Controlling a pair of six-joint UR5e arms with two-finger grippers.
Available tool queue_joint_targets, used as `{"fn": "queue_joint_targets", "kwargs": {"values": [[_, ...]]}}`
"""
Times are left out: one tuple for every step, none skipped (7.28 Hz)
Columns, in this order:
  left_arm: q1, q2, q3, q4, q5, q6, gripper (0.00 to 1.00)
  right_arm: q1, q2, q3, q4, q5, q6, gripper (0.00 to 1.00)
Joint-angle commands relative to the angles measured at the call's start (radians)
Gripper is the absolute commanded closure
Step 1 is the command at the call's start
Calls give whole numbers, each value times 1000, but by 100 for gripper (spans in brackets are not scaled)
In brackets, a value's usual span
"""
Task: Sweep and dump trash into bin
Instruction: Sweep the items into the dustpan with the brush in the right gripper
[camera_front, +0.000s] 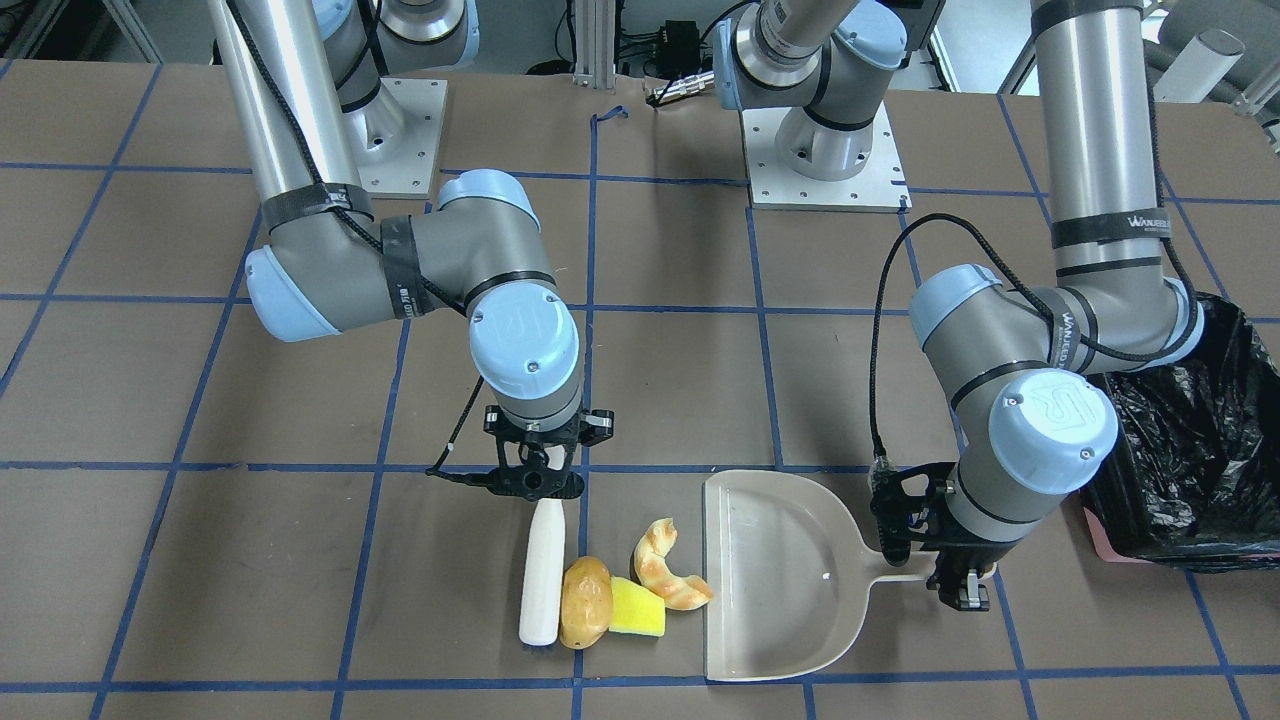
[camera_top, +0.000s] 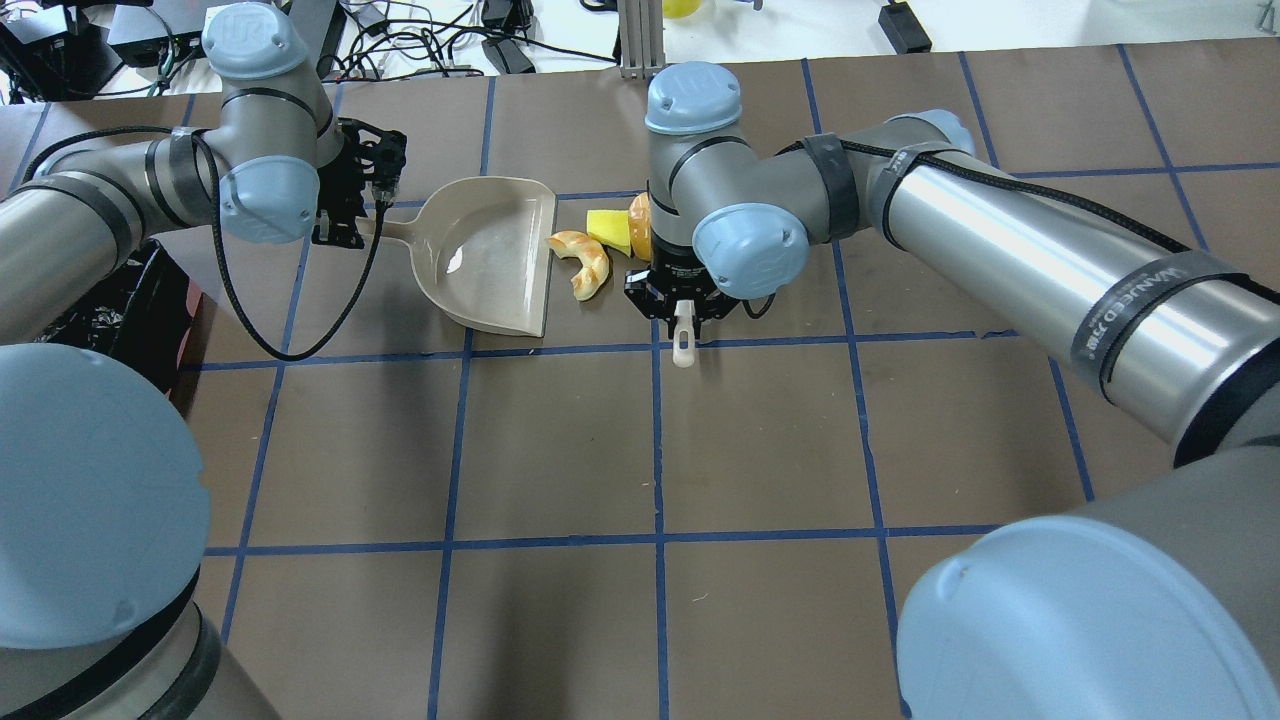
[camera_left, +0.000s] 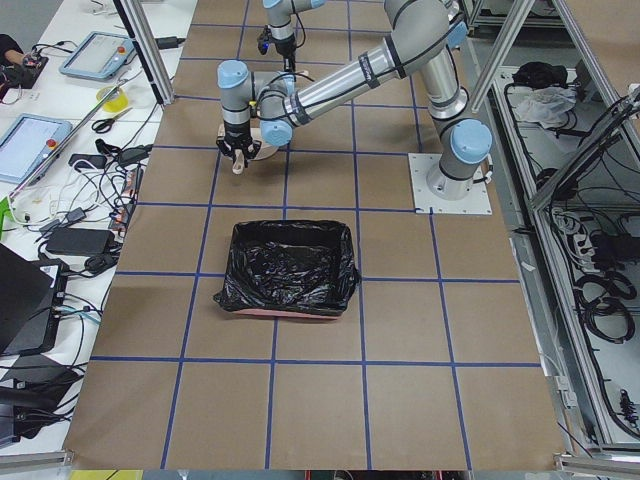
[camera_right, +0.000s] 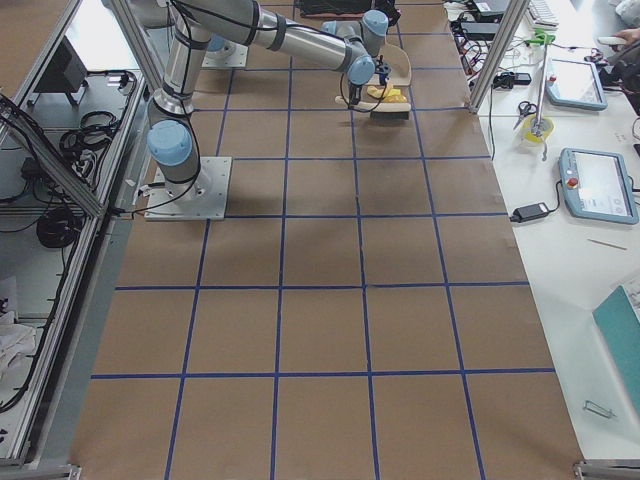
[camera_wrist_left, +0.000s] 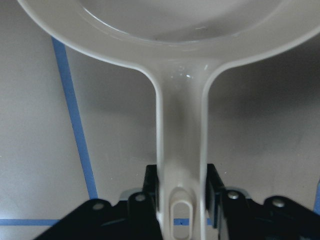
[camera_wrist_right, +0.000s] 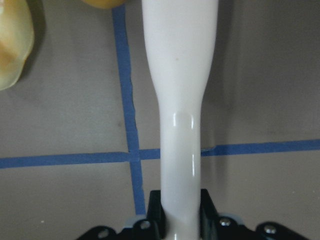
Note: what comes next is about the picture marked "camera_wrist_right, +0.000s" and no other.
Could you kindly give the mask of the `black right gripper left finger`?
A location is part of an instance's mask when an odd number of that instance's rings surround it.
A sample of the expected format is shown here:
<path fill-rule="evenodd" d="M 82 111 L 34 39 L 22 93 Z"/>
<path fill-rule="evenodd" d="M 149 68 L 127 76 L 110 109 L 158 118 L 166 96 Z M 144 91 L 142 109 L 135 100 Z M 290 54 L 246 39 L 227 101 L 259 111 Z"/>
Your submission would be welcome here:
<path fill-rule="evenodd" d="M 117 233 L 108 226 L 96 226 L 81 236 L 78 240 L 162 240 L 166 233 L 166 217 L 161 204 L 161 191 L 152 190 L 146 218 L 139 219 L 132 226 L 124 227 Z"/>

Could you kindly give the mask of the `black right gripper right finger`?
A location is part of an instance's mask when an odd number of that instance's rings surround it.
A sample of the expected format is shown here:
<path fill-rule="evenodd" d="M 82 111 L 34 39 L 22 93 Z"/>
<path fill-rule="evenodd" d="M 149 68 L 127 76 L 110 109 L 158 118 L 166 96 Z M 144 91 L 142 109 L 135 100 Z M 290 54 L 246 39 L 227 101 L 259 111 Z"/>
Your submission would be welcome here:
<path fill-rule="evenodd" d="M 207 189 L 201 190 L 199 211 L 203 240 L 307 240 L 277 222 L 266 221 L 251 230 L 234 217 L 219 214 Z"/>

